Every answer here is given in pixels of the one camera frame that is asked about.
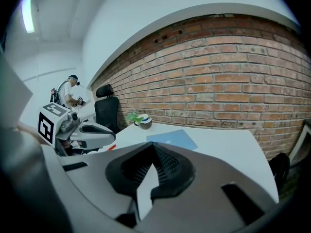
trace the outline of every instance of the man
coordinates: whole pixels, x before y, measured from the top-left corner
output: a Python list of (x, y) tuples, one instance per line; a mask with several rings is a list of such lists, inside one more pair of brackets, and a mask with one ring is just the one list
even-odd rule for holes
[(70, 75), (67, 79), (67, 82), (65, 82), (63, 86), (61, 86), (61, 83), (57, 88), (59, 89), (59, 87), (61, 86), (58, 91), (60, 104), (68, 109), (72, 109), (72, 106), (74, 106), (75, 104), (82, 104), (82, 101), (72, 98), (73, 93), (71, 91), (71, 88), (74, 87), (76, 84), (79, 85), (78, 77), (76, 75)]

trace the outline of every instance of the white t-shirt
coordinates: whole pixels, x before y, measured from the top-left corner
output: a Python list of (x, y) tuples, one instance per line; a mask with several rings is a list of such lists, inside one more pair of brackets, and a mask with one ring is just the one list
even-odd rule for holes
[(73, 95), (71, 91), (70, 82), (64, 83), (63, 87), (60, 88), (60, 90), (58, 91), (58, 95), (59, 95), (60, 105), (64, 104), (68, 109), (72, 109), (71, 104), (66, 102), (66, 95), (71, 95), (71, 96)]

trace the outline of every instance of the red object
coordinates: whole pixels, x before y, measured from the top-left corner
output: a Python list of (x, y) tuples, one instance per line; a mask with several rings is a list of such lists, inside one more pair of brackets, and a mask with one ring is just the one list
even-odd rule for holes
[(108, 148), (107, 151), (112, 151), (116, 146), (117, 146), (116, 144), (115, 144), (115, 145), (112, 145), (110, 148)]

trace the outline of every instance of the green object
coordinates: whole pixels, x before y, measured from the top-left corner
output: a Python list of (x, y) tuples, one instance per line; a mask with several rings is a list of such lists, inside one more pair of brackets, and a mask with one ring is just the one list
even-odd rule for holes
[(133, 122), (136, 122), (137, 124), (140, 124), (142, 122), (143, 118), (142, 117), (138, 118), (138, 114), (137, 113), (131, 112), (126, 117), (126, 120), (133, 121)]

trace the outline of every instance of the white wall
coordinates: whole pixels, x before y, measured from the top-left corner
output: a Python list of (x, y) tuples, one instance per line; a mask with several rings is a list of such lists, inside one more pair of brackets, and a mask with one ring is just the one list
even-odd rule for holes
[[(39, 107), (50, 102), (51, 89), (71, 74), (76, 74), (78, 78), (82, 76), (81, 51), (80, 41), (15, 45), (5, 50), (8, 63), (33, 93), (20, 121), (37, 127)], [(82, 85), (72, 88), (73, 97), (81, 96), (84, 100), (93, 101), (90, 91)], [(79, 116), (94, 112), (94, 103), (91, 102), (79, 110)]]
[(116, 57), (150, 33), (187, 18), (223, 13), (299, 28), (283, 0), (105, 0), (83, 41), (85, 83), (91, 85)]

